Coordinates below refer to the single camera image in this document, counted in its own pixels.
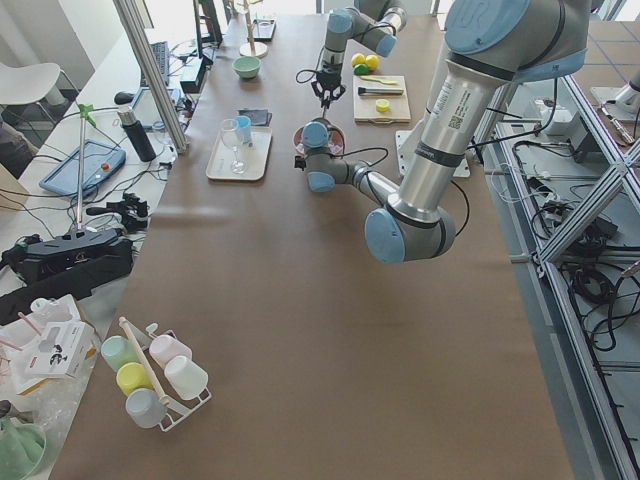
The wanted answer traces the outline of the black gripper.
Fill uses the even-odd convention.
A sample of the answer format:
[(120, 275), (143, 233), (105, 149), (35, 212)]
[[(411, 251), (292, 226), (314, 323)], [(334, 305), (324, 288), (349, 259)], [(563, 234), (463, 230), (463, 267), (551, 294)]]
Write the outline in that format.
[(346, 91), (346, 87), (342, 84), (341, 72), (335, 68), (316, 71), (311, 86), (321, 103), (337, 101)]
[(306, 169), (306, 160), (302, 156), (296, 156), (294, 158), (294, 167), (304, 171)]

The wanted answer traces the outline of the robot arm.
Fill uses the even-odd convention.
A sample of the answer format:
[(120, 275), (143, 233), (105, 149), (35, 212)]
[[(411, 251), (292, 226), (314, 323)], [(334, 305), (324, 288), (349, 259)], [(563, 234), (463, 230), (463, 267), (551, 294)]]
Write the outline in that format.
[(328, 124), (307, 123), (295, 160), (309, 188), (357, 188), (376, 203), (365, 221), (370, 253), (383, 263), (435, 258), (456, 228), (440, 201), (495, 92), (505, 84), (562, 77), (585, 59), (587, 1), (456, 1), (445, 21), (438, 69), (443, 81), (413, 135), (417, 141), (400, 184), (362, 160), (330, 151)]
[(396, 0), (355, 1), (353, 7), (333, 9), (326, 24), (319, 69), (311, 81), (321, 107), (329, 108), (345, 92), (341, 74), (349, 40), (388, 57), (406, 23), (406, 8)]

